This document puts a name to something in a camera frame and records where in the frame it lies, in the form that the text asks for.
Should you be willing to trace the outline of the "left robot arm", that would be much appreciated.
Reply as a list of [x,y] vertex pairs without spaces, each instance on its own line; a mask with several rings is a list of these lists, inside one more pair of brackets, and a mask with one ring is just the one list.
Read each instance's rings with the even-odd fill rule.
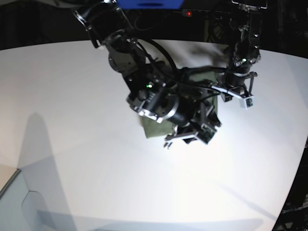
[[225,42],[228,56],[222,75],[209,87],[224,102],[237,98],[242,108],[254,104],[252,87],[256,72],[250,69],[260,58],[262,10],[266,0],[219,0],[209,13],[209,35],[214,42]]

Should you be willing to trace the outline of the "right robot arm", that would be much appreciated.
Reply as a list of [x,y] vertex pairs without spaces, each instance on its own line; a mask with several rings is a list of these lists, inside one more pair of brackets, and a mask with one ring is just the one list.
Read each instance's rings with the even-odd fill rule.
[[115,1],[90,1],[74,10],[94,47],[108,51],[110,67],[121,74],[129,94],[127,103],[139,115],[146,137],[208,144],[221,123],[212,99],[219,95],[207,74],[219,67],[177,68],[170,54],[148,40],[163,56],[157,60],[135,35],[127,15]]

